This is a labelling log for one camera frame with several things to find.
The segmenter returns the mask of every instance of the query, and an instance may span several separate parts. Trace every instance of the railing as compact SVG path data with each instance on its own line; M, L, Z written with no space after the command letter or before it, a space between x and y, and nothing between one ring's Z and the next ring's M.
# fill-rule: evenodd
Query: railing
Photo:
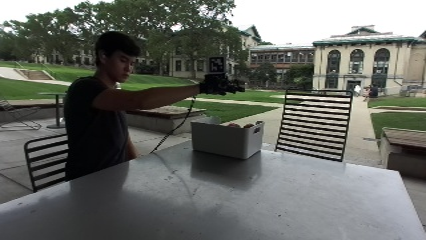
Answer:
M41 63L41 70L47 71L48 74L56 79L56 72L53 72L52 69L43 63Z

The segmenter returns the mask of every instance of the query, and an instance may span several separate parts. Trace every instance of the cable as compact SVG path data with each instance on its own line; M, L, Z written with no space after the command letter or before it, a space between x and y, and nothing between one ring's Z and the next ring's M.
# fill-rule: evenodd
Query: cable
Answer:
M161 141L159 142L156 148L151 151L151 153L153 153L155 151L157 151L159 147L161 146L161 144L164 143L164 141L168 139L168 137L173 134L173 132L176 131L176 129L179 129L179 128L184 125L184 123L185 123L185 121L187 121L187 119L188 119L188 117L189 117L189 114L191 114L191 111L192 111L192 107L195 106L195 103L196 103L196 96L193 96L193 99L192 99L192 101L191 101L191 106L189 106L188 113L187 113L187 115L185 115L184 121L183 121L183 122L176 126L176 128L164 136L164 138L161 139Z

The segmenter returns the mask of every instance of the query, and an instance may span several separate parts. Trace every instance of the gray t-shirt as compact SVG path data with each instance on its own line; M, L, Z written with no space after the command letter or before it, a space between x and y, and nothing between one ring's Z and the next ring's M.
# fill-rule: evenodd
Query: gray t-shirt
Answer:
M92 107L96 96L107 90L95 77L77 79L69 86L64 105L68 133L68 180L127 161L128 125L124 111Z

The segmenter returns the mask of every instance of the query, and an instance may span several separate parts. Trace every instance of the roof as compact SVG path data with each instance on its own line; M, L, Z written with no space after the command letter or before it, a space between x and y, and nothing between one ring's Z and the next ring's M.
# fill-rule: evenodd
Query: roof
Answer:
M369 43L369 42L425 42L420 37L397 35L393 33L373 33L362 35L340 35L314 41L313 45L345 44L345 43Z
M369 33L380 33L377 31L374 31L373 28L370 28L373 26L361 26L361 27L357 27L357 29L354 29L352 32L349 32L346 35L350 35L350 34L357 34L358 32L369 32Z
M244 34L244 35L248 36L248 37L252 36L252 34L248 32L248 31L252 29L252 31L253 31L253 33L254 33L254 36L253 36L253 37L256 38L256 40L258 40L258 41L262 40L262 37L261 37L261 35L258 34L258 31L257 31L257 28L256 28L254 24L252 24L252 25L242 25L242 26L238 26L237 28L238 28L241 34Z
M313 50L316 47L312 44L274 44L274 45L260 45L250 48L250 51L265 51L265 50L292 50L305 49Z

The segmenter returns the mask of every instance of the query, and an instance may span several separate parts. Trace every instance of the dark hair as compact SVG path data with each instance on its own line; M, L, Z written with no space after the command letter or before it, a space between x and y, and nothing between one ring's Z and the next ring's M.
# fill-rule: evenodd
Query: dark hair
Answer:
M109 57L116 51L124 52L132 57L137 57L141 53L140 47L135 40L124 33L109 31L101 34L95 45L96 66L100 64L99 52L104 51Z

